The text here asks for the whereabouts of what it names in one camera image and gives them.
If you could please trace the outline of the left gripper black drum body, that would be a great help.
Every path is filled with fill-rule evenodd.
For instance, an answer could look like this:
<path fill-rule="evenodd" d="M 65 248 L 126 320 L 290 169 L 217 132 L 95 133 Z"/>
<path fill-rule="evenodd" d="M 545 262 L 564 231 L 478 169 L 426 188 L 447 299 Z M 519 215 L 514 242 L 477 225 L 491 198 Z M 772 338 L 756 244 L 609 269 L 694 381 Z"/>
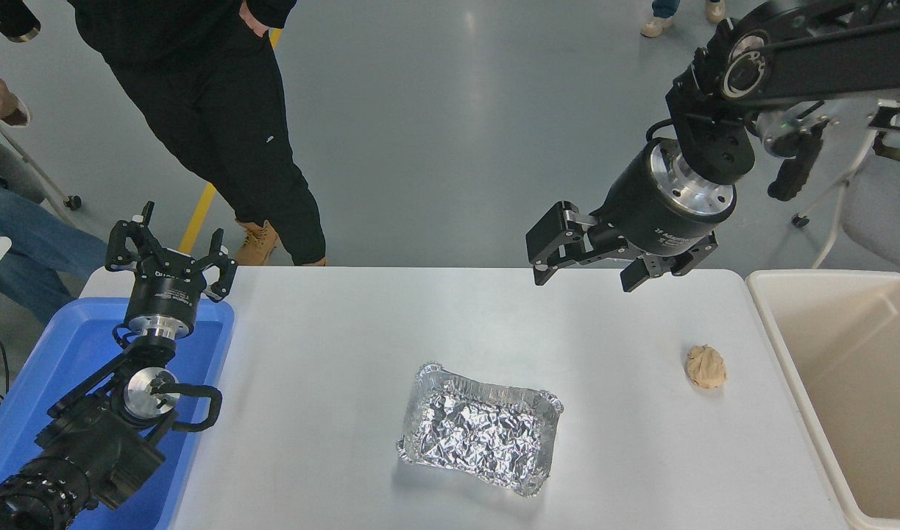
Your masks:
<path fill-rule="evenodd" d="M 164 322 L 174 332 L 193 332 L 199 299 L 207 281 L 194 271 L 193 258 L 171 249 L 141 258 L 124 327 L 143 332 L 151 322 Z"/>

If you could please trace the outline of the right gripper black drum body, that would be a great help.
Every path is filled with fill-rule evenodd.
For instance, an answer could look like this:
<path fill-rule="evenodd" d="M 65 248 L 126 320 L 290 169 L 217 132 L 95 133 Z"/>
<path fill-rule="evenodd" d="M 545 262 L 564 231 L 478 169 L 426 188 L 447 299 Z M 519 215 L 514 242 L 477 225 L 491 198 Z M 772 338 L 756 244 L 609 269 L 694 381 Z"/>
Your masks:
<path fill-rule="evenodd" d="M 729 218 L 730 188 L 692 170 L 678 142 L 651 141 L 591 214 L 648 254 L 678 255 Z"/>

